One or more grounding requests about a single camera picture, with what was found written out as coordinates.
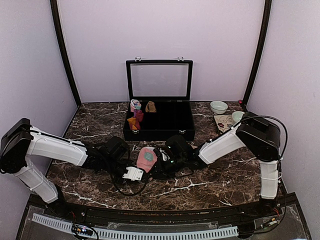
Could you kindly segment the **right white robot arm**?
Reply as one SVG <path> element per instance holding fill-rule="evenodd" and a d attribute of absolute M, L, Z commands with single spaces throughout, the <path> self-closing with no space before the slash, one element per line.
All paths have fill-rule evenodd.
<path fill-rule="evenodd" d="M 165 146 L 155 148 L 158 174 L 173 177 L 183 168 L 200 170 L 240 148 L 247 148 L 260 164 L 260 197 L 255 213 L 266 217 L 275 208 L 278 194 L 281 147 L 280 121 L 274 117 L 246 112 L 240 121 L 220 136 L 192 148 L 181 135 L 170 137 Z"/>

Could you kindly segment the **pink patterned sock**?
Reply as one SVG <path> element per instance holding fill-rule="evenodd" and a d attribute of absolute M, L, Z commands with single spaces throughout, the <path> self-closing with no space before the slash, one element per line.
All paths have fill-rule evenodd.
<path fill-rule="evenodd" d="M 143 147 L 137 157 L 136 166 L 148 173 L 157 162 L 155 147 Z"/>

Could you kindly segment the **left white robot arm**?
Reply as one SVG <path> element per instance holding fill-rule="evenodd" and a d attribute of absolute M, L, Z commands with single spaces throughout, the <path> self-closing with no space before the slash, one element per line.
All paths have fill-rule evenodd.
<path fill-rule="evenodd" d="M 60 218 L 71 213 L 62 191 L 50 182 L 31 161 L 31 156 L 41 156 L 67 162 L 89 170 L 104 170 L 116 179 L 146 182 L 147 173 L 127 165 L 121 159 L 130 155 L 129 145 L 113 136 L 107 142 L 89 144 L 58 137 L 41 131 L 22 118 L 1 139 L 0 172 L 19 178 L 31 191 L 38 194 Z"/>

